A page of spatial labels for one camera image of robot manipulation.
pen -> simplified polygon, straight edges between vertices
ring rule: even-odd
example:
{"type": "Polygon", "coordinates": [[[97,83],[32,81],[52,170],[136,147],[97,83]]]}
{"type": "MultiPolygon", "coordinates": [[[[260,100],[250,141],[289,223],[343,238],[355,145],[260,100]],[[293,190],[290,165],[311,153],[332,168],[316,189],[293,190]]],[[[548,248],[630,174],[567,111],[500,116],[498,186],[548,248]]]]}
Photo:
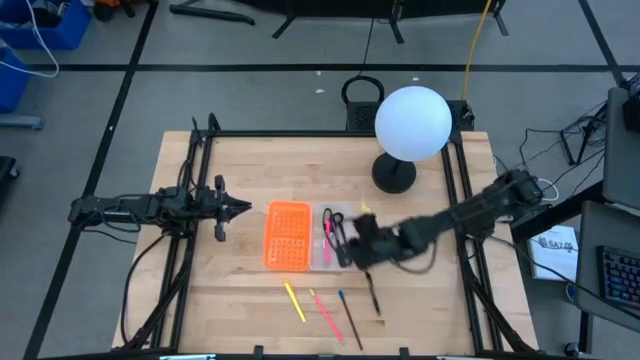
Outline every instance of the pen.
{"type": "Polygon", "coordinates": [[[307,319],[305,319],[304,317],[304,313],[300,308],[300,304],[298,304],[298,299],[296,299],[296,294],[293,292],[293,288],[291,287],[291,283],[289,283],[289,280],[286,280],[284,282],[284,287],[287,288],[287,292],[289,293],[291,302],[293,302],[293,306],[296,307],[296,310],[298,311],[298,315],[300,315],[300,320],[302,320],[302,322],[307,322],[307,319]]]}
{"type": "Polygon", "coordinates": [[[347,317],[349,318],[351,329],[353,329],[353,335],[355,335],[358,346],[360,347],[360,351],[362,351],[364,349],[362,348],[362,343],[360,342],[360,336],[358,336],[358,330],[356,330],[356,325],[353,323],[353,318],[351,318],[351,312],[349,311],[349,307],[347,306],[347,301],[344,299],[344,293],[342,292],[342,290],[338,291],[338,295],[340,295],[340,300],[342,300],[344,310],[347,312],[347,317]]]}
{"type": "Polygon", "coordinates": [[[371,274],[369,274],[368,271],[365,271],[364,275],[367,277],[367,282],[369,283],[369,292],[371,293],[371,299],[373,300],[373,307],[376,309],[376,313],[378,313],[378,316],[380,316],[380,304],[378,304],[376,291],[373,288],[373,278],[371,278],[371,274]]]}
{"type": "Polygon", "coordinates": [[[338,329],[336,324],[333,322],[333,319],[331,318],[331,315],[329,315],[329,312],[327,311],[327,309],[322,304],[322,301],[320,301],[320,298],[318,297],[318,295],[316,295],[316,293],[315,293],[315,291],[313,291],[313,289],[309,289],[309,292],[311,293],[311,296],[313,297],[313,300],[316,301],[316,305],[318,305],[318,309],[320,309],[320,311],[322,312],[322,315],[324,315],[324,318],[327,319],[327,322],[329,323],[329,326],[331,326],[331,330],[333,330],[333,333],[338,338],[338,341],[340,341],[341,343],[344,344],[344,337],[342,336],[342,332],[340,332],[340,329],[338,329]]]}

keyboard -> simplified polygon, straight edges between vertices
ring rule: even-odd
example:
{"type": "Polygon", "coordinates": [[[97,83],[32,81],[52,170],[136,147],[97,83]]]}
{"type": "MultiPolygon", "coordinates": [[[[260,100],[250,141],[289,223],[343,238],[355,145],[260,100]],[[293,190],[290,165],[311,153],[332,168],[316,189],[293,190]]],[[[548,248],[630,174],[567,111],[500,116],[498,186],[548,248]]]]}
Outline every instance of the keyboard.
{"type": "Polygon", "coordinates": [[[640,255],[598,246],[600,296],[640,309],[640,255]]]}

black pen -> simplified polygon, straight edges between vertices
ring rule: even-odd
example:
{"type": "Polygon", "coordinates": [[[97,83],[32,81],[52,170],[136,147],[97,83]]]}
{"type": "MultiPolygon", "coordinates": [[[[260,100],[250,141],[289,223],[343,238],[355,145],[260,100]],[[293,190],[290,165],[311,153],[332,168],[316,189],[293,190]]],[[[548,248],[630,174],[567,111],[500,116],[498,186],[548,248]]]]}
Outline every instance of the black pen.
{"type": "Polygon", "coordinates": [[[373,288],[373,279],[371,278],[371,274],[369,274],[368,271],[365,271],[364,275],[367,277],[367,282],[369,282],[369,292],[371,293],[371,299],[373,300],[373,307],[376,308],[376,313],[378,313],[378,316],[380,316],[380,304],[378,304],[376,291],[373,288]]]}
{"type": "Polygon", "coordinates": [[[344,310],[347,312],[347,317],[349,317],[349,323],[351,323],[351,329],[353,329],[353,335],[356,337],[356,341],[358,342],[358,346],[360,347],[360,351],[364,350],[362,347],[362,343],[360,342],[360,336],[358,336],[358,330],[356,330],[356,325],[353,323],[353,318],[351,317],[351,312],[349,311],[349,307],[347,306],[347,301],[344,299],[344,293],[342,290],[338,290],[338,295],[340,295],[340,300],[342,300],[342,305],[344,305],[344,310]]]}

black lamp base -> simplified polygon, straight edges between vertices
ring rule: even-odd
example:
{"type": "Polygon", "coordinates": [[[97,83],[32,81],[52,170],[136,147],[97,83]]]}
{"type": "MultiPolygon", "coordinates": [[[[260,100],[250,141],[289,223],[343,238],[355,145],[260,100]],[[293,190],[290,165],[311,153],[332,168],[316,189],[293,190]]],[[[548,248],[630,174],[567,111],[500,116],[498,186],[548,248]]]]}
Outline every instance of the black lamp base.
{"type": "Polygon", "coordinates": [[[372,176],[380,190],[400,194],[409,190],[416,180],[416,166],[384,153],[373,163],[372,176]]]}

yellow marker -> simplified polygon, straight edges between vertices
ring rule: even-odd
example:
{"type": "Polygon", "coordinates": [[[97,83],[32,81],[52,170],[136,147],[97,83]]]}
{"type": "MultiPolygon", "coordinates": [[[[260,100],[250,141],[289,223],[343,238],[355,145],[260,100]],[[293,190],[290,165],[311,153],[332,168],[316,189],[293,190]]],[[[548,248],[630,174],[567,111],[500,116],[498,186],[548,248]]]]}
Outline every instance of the yellow marker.
{"type": "Polygon", "coordinates": [[[298,299],[296,299],[296,294],[293,293],[293,288],[291,287],[291,283],[289,283],[289,280],[286,280],[284,282],[284,287],[287,288],[287,292],[289,293],[291,302],[293,302],[293,306],[295,306],[296,310],[298,310],[298,315],[300,315],[300,320],[302,320],[302,322],[307,322],[307,319],[304,318],[304,313],[300,308],[300,304],[298,304],[298,299]]]}
{"type": "Polygon", "coordinates": [[[362,198],[362,202],[360,203],[360,211],[363,213],[373,213],[371,209],[364,203],[364,198],[362,198]]]}

